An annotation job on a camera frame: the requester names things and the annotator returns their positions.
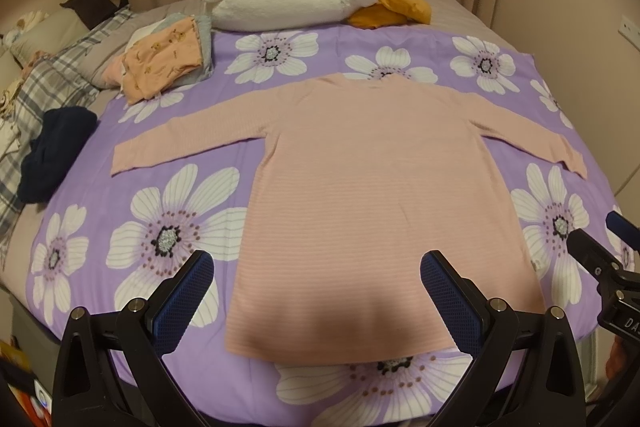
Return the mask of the pink striped long-sleeve top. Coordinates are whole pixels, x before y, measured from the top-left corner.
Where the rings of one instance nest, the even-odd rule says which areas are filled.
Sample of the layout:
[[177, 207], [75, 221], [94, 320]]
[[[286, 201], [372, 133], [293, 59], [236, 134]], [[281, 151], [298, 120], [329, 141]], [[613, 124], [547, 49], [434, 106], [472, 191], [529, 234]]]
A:
[[491, 296], [544, 307], [510, 192], [486, 147], [497, 139], [587, 176], [564, 135], [475, 93], [400, 76], [331, 75], [248, 92], [172, 118], [115, 147], [114, 173], [259, 139], [265, 154], [245, 210], [164, 241], [116, 232], [106, 262], [139, 262], [149, 285], [192, 248], [236, 251], [226, 346], [277, 363], [377, 362], [437, 351], [447, 329], [419, 275], [440, 251]]

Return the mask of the purple floral bedsheet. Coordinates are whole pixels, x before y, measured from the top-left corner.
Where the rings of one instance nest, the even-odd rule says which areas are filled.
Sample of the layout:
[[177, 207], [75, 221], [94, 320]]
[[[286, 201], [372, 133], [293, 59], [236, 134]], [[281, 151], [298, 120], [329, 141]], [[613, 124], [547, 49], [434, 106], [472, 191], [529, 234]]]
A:
[[[228, 225], [232, 210], [250, 202], [262, 140], [249, 139], [163, 164], [114, 173], [115, 147], [236, 96], [292, 82], [341, 75], [355, 80], [400, 76], [462, 93], [475, 93], [565, 136], [582, 154], [587, 176], [537, 158], [509, 143], [486, 147], [510, 192], [540, 286], [544, 307], [562, 308], [576, 337], [597, 324], [596, 282], [567, 252], [568, 234], [587, 231], [623, 263], [634, 254], [608, 231], [616, 209], [608, 180], [540, 77], [534, 60], [495, 39], [453, 35], [427, 27], [359, 30], [343, 25], [296, 31], [234, 34], [214, 40], [214, 70], [191, 88], [172, 90], [169, 106], [107, 105], [96, 131], [56, 191], [32, 247], [27, 302], [33, 314], [61, 335], [76, 307], [93, 313], [122, 309], [146, 298], [195, 253], [192, 248], [166, 277], [149, 285], [141, 265], [114, 269], [106, 257], [116, 232], [148, 229], [168, 239], [179, 221], [168, 202], [174, 185], [183, 202], [201, 196], [186, 217], [191, 225]], [[470, 360], [449, 345], [437, 351], [377, 362], [298, 365], [242, 357], [226, 346], [226, 320], [239, 255], [206, 251], [215, 263], [212, 285], [167, 365], [204, 414], [221, 421], [264, 426], [377, 426], [435, 413]]]

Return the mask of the navy blue garment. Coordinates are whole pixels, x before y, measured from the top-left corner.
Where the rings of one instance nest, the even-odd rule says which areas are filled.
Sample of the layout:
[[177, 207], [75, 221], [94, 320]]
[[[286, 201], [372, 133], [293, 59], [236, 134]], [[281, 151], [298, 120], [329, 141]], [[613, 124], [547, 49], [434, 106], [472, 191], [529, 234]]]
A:
[[30, 151], [22, 161], [18, 199], [26, 205], [49, 202], [96, 127], [98, 116], [88, 108], [47, 110], [40, 135], [30, 141]]

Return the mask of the orange patterned folded garment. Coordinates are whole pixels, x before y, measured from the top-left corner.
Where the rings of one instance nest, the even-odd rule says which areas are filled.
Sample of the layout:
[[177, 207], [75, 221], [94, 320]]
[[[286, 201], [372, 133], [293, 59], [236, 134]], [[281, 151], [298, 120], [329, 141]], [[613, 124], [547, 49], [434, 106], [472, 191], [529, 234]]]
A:
[[137, 40], [111, 60], [101, 79], [134, 105], [156, 98], [201, 64], [198, 31], [194, 19], [187, 17]]

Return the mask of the plaid grey blanket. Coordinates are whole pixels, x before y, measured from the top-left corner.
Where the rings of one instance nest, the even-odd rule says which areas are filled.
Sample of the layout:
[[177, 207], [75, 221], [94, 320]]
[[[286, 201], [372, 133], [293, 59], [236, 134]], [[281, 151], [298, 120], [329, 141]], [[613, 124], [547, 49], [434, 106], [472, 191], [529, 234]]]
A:
[[1, 258], [6, 259], [11, 234], [24, 204], [17, 196], [21, 165], [30, 151], [29, 143], [42, 128], [43, 114], [66, 106], [89, 106], [99, 90], [81, 77], [79, 65], [93, 46], [101, 43], [134, 12], [123, 8], [62, 51], [40, 60], [17, 91], [13, 121], [20, 132], [20, 146], [1, 157]]

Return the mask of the grey folded garment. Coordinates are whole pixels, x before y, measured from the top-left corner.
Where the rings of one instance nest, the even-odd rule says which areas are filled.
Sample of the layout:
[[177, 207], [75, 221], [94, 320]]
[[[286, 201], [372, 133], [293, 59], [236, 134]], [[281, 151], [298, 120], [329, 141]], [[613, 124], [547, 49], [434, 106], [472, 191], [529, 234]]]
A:
[[191, 70], [186, 75], [179, 77], [174, 82], [174, 87], [189, 86], [189, 84], [198, 83], [210, 75], [214, 68], [212, 59], [212, 22], [208, 15], [203, 14], [184, 14], [184, 13], [172, 13], [161, 20], [152, 30], [153, 34], [168, 28], [169, 26], [177, 23], [184, 18], [192, 17], [198, 31], [198, 46], [200, 47], [202, 64], [198, 68]]

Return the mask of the beige pillow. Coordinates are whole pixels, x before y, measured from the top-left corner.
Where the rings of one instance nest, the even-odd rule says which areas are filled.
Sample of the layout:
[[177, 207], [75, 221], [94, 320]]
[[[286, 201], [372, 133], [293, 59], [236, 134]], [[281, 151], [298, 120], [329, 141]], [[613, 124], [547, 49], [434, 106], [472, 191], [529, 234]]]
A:
[[75, 11], [59, 9], [20, 35], [10, 46], [10, 51], [17, 62], [25, 67], [36, 52], [57, 54], [88, 32], [89, 29]]

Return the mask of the dark brown cushion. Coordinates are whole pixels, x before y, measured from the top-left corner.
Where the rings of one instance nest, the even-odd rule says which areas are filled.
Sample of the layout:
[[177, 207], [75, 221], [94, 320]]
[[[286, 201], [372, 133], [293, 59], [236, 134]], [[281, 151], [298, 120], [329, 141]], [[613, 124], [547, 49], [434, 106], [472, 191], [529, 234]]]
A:
[[119, 4], [115, 4], [112, 0], [67, 0], [61, 3], [60, 7], [73, 10], [82, 23], [91, 30], [127, 5], [128, 0], [119, 0]]

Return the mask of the white wall socket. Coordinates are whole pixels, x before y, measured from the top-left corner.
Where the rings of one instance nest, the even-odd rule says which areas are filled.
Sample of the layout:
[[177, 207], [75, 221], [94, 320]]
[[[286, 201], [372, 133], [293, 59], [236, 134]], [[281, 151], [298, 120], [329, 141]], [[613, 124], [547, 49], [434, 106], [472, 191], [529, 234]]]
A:
[[637, 48], [640, 46], [640, 28], [625, 15], [620, 19], [618, 32]]

